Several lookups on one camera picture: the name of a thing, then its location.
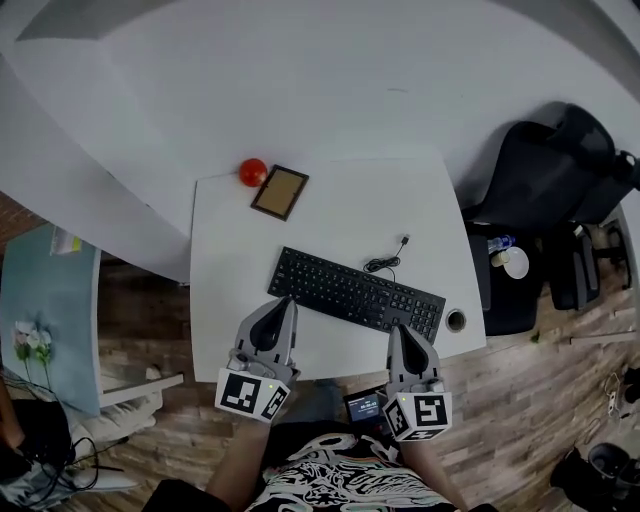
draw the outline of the chair armrest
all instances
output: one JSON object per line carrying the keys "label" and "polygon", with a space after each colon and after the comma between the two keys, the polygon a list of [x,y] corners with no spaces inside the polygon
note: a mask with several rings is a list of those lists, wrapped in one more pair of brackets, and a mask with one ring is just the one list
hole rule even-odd
{"label": "chair armrest", "polygon": [[581,310],[587,305],[587,279],[582,266],[582,258],[577,252],[573,253],[573,271],[576,276],[575,309]]}
{"label": "chair armrest", "polygon": [[487,237],[482,235],[469,235],[469,247],[471,257],[476,270],[476,279],[480,290],[480,302],[482,310],[491,309],[491,263],[489,261],[489,250],[487,247]]}

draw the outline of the water bottle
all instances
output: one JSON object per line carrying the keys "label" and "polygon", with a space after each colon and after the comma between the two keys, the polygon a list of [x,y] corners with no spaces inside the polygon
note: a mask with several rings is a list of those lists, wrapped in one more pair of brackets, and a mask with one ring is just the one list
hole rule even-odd
{"label": "water bottle", "polygon": [[516,238],[511,235],[501,235],[487,242],[489,246],[489,254],[496,251],[504,251],[516,243]]}

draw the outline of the white flower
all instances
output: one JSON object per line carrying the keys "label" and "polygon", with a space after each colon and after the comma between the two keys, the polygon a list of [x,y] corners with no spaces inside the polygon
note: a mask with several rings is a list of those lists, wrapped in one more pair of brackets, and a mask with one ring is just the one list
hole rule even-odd
{"label": "white flower", "polygon": [[29,336],[27,336],[27,343],[31,348],[36,348],[38,345],[40,345],[41,342],[42,342],[42,336],[36,329],[33,329],[29,333]]}
{"label": "white flower", "polygon": [[33,322],[16,322],[16,330],[22,334],[30,334],[35,328]]}
{"label": "white flower", "polygon": [[23,332],[18,331],[18,329],[13,330],[13,344],[14,345],[26,345],[27,344],[27,335]]}
{"label": "white flower", "polygon": [[51,345],[51,334],[49,334],[49,331],[42,331],[40,333],[40,338],[43,344]]}

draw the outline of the keyboard cable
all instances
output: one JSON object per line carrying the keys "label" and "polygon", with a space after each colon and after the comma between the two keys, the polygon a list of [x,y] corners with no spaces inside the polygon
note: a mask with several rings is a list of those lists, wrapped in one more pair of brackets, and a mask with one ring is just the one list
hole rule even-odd
{"label": "keyboard cable", "polygon": [[400,260],[399,254],[400,254],[400,251],[402,251],[402,249],[404,248],[404,246],[409,243],[409,238],[410,238],[409,235],[405,235],[402,238],[402,242],[400,243],[400,249],[398,249],[398,252],[396,253],[395,256],[391,256],[390,258],[374,258],[368,263],[366,263],[364,267],[362,267],[362,270],[367,274],[374,274],[379,270],[386,268],[393,274],[393,282],[395,283],[396,273],[393,271],[392,267],[397,267],[398,265],[400,265],[400,262],[402,260]]}

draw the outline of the keyboard key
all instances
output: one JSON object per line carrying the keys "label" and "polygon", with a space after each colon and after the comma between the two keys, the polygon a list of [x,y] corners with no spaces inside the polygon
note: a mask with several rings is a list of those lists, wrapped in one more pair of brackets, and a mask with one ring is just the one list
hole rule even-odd
{"label": "keyboard key", "polygon": [[435,330],[440,322],[444,299],[295,249],[283,248],[275,269],[270,295],[290,296],[299,306],[336,318],[386,333],[403,323],[428,333],[430,324]]}

